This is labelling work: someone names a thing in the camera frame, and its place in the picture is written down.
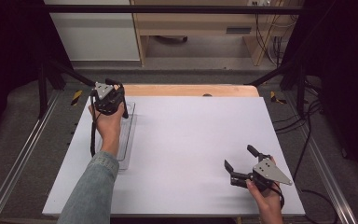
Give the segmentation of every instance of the wooden cabinet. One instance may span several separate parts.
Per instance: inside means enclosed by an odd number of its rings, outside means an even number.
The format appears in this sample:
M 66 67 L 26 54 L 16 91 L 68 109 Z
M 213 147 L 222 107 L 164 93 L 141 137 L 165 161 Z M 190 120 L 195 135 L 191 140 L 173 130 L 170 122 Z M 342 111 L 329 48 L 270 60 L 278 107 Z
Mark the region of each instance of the wooden cabinet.
M 248 0 L 131 0 L 133 5 L 173 6 L 248 6 Z M 272 0 L 271 6 L 287 6 L 282 0 Z M 259 43 L 268 45 L 272 36 L 289 36 L 295 25 L 290 16 L 238 14 L 133 14 L 141 62 L 145 63 L 148 37 L 151 35 L 240 35 L 252 55 L 254 65 L 260 65 L 265 51 Z

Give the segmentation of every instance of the denim sleeve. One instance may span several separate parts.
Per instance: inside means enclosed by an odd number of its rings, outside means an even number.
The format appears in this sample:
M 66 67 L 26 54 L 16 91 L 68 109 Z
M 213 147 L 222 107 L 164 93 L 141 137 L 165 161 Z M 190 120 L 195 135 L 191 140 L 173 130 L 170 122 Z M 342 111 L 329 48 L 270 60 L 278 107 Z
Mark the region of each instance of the denim sleeve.
M 100 151 L 80 177 L 57 223 L 110 223 L 118 161 Z

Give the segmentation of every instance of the yellow and black striped tape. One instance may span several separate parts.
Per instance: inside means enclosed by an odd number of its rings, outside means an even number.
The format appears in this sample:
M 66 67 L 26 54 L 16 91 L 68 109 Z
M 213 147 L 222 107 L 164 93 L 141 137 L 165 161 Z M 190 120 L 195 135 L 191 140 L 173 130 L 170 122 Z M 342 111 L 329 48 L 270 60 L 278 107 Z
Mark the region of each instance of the yellow and black striped tape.
M 80 95 L 81 95 L 82 92 L 83 91 L 76 91 L 75 92 L 74 99 L 72 99 L 71 105 L 76 105 L 77 104 L 77 101 L 79 100 Z
M 271 92 L 271 102 L 273 103 L 279 103 L 281 105 L 285 105 L 287 104 L 287 102 L 285 100 L 278 100 L 277 97 L 275 96 L 275 92 L 272 91 Z

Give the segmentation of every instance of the white table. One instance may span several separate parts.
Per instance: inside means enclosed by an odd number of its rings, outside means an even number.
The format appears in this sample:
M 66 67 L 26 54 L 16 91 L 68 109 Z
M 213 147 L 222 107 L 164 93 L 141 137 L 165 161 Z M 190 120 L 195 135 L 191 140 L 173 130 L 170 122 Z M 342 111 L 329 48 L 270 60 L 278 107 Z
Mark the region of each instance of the white table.
M 137 123 L 129 169 L 114 188 L 113 217 L 240 217 L 258 214 L 247 191 L 229 184 L 228 160 L 250 173 L 253 145 L 290 172 L 261 97 L 127 96 Z M 90 161 L 87 107 L 43 214 L 58 216 Z M 295 185 L 282 185 L 284 215 L 305 214 Z

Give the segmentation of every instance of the silver bracket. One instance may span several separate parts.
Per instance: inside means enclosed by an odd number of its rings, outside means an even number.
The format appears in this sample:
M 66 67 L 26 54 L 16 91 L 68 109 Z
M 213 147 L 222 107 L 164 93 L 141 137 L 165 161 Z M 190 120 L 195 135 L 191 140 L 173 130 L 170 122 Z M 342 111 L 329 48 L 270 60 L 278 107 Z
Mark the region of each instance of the silver bracket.
M 269 158 L 265 158 L 259 162 L 254 167 L 254 171 L 264 176 L 266 179 L 277 181 L 286 185 L 293 184 L 293 182 Z
M 110 91 L 113 90 L 112 85 L 106 85 L 103 83 L 95 82 L 95 90 L 98 92 L 98 97 L 100 100 L 102 100 L 107 94 L 109 94 Z

